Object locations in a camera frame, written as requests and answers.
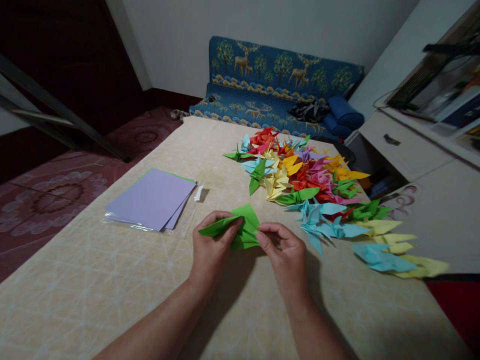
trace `blue sofa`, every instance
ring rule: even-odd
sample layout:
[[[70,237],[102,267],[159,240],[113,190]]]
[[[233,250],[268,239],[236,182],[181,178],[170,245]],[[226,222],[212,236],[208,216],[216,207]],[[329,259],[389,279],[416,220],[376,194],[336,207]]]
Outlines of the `blue sofa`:
[[[298,137],[320,135],[335,140],[363,123],[350,124],[348,116],[343,124],[333,121],[334,116],[329,122],[300,122],[287,112],[297,102],[333,98],[346,104],[344,98],[363,78],[362,66],[213,36],[209,67],[205,99],[190,107],[192,115],[257,129],[273,126]]]

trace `table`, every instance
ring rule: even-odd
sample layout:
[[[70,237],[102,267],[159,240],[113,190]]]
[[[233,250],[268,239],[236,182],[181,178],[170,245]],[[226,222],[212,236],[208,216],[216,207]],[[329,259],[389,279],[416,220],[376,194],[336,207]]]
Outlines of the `table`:
[[[72,220],[0,285],[3,359],[89,359],[163,301],[188,276],[191,231],[213,210],[251,203],[260,222],[277,221],[307,243],[314,297],[362,359],[470,356],[422,281],[367,268],[349,241],[308,243],[297,213],[249,196],[249,177],[222,157],[257,130],[187,117],[184,124]],[[311,141],[318,150],[331,145]],[[329,152],[336,155],[332,147]],[[105,223],[104,207],[151,167],[202,181],[171,234]],[[231,254],[221,283],[181,359],[296,359],[271,264],[260,248]]]

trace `green origami paper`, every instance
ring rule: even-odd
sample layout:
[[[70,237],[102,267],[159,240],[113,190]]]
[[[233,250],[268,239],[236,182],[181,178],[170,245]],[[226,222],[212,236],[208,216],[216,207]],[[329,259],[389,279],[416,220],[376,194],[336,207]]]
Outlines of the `green origami paper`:
[[[255,169],[250,173],[250,196],[257,190],[260,186],[260,180],[262,180],[262,177],[265,174],[265,166],[267,164],[267,159],[264,158],[260,163],[255,166]]]
[[[319,187],[304,188],[300,191],[295,191],[294,189],[292,189],[291,193],[289,193],[288,195],[277,197],[275,199],[275,202],[285,206],[301,204],[305,200],[313,198],[319,193],[319,191]]]
[[[258,227],[260,221],[255,214],[254,209],[250,204],[236,208],[231,211],[235,216],[220,219],[209,226],[200,229],[198,233],[200,235],[216,238],[222,235],[229,228],[230,224],[235,219],[243,218],[243,223],[238,229],[233,241],[231,242],[230,249],[243,250],[254,246],[260,246],[255,234],[258,233]]]
[[[348,217],[351,221],[380,220],[389,215],[391,207],[380,206],[380,199],[353,205],[355,209]]]
[[[335,195],[340,195],[344,199],[353,199],[355,194],[360,191],[360,189],[357,187],[350,190],[356,185],[355,180],[347,179],[338,181],[337,172],[333,173],[331,183],[333,184],[332,191],[335,193]]]
[[[240,216],[231,216],[215,221],[213,224],[208,225],[207,227],[198,230],[200,235],[208,236],[210,238],[217,238],[222,235],[230,226],[230,223]]]
[[[230,158],[230,159],[233,159],[235,160],[237,163],[240,162],[240,160],[243,160],[243,159],[248,159],[248,158],[251,158],[251,157],[254,157],[255,155],[253,154],[248,154],[248,153],[241,153],[239,151],[239,145],[237,144],[236,145],[236,152],[232,152],[232,153],[228,153],[228,154],[223,154],[224,157],[227,157],[227,158]]]

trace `right hand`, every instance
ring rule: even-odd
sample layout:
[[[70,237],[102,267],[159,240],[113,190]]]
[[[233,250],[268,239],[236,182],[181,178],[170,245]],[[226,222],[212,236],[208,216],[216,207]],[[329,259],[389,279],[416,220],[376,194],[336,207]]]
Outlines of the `right hand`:
[[[256,239],[270,259],[285,304],[308,301],[305,243],[288,227],[277,222],[264,222],[258,230]]]

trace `drawer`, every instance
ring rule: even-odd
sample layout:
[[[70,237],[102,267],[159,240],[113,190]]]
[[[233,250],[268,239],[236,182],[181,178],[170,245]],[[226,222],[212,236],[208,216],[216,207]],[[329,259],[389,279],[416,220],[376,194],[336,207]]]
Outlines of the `drawer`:
[[[454,159],[449,152],[380,111],[374,112],[359,132],[410,182]],[[400,144],[388,143],[385,134]]]

